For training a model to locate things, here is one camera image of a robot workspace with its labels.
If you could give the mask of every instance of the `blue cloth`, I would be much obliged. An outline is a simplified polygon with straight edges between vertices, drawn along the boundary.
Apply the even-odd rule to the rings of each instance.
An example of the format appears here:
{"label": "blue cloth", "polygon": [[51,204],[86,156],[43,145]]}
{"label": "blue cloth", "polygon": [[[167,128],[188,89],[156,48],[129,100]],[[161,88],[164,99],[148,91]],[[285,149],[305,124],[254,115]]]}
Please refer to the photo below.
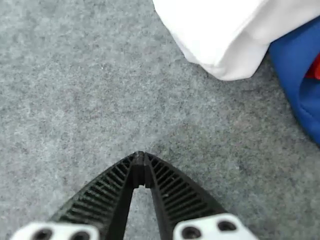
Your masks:
{"label": "blue cloth", "polygon": [[293,113],[320,144],[320,81],[304,77],[320,53],[320,17],[271,43],[269,53]]}

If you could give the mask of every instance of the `carpet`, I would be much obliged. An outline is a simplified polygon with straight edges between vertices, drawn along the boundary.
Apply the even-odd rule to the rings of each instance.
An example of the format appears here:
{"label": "carpet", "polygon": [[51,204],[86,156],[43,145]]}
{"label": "carpet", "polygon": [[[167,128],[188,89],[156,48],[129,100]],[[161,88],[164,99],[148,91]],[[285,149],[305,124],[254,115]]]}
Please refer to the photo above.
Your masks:
{"label": "carpet", "polygon": [[[317,238],[320,151],[266,57],[222,82],[141,0],[0,0],[0,238],[135,151],[185,172],[261,240]],[[160,239],[135,191],[125,239]]]}

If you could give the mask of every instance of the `screw hole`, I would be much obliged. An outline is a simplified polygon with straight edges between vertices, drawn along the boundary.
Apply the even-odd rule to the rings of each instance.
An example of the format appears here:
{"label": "screw hole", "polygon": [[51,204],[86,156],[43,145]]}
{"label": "screw hole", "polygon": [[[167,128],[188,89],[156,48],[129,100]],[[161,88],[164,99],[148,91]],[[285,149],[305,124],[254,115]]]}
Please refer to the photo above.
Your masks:
{"label": "screw hole", "polygon": [[182,230],[182,237],[184,239],[197,239],[201,237],[201,232],[193,226],[187,226]]}
{"label": "screw hole", "polygon": [[236,225],[229,221],[221,221],[218,223],[220,231],[234,231],[237,229]]}
{"label": "screw hole", "polygon": [[70,240],[89,240],[90,235],[86,233],[85,231],[78,231],[72,237]]}
{"label": "screw hole", "polygon": [[52,231],[49,228],[44,228],[37,231],[33,235],[33,240],[49,240],[52,236]]}

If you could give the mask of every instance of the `red fabric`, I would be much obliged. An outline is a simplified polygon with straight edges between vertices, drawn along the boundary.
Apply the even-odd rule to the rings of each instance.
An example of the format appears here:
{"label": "red fabric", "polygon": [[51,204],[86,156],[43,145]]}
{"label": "red fabric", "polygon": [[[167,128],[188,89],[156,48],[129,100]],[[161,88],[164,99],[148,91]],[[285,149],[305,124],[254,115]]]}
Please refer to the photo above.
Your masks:
{"label": "red fabric", "polygon": [[315,58],[305,77],[320,80],[320,54]]}

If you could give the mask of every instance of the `white fabric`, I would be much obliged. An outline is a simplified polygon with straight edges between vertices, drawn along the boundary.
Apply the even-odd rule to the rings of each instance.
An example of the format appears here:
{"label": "white fabric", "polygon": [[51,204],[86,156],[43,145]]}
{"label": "white fabric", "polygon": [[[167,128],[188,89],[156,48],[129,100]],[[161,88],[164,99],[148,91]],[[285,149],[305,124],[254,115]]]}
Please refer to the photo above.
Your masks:
{"label": "white fabric", "polygon": [[153,0],[189,62],[220,80],[251,77],[269,44],[320,15],[320,0]]}

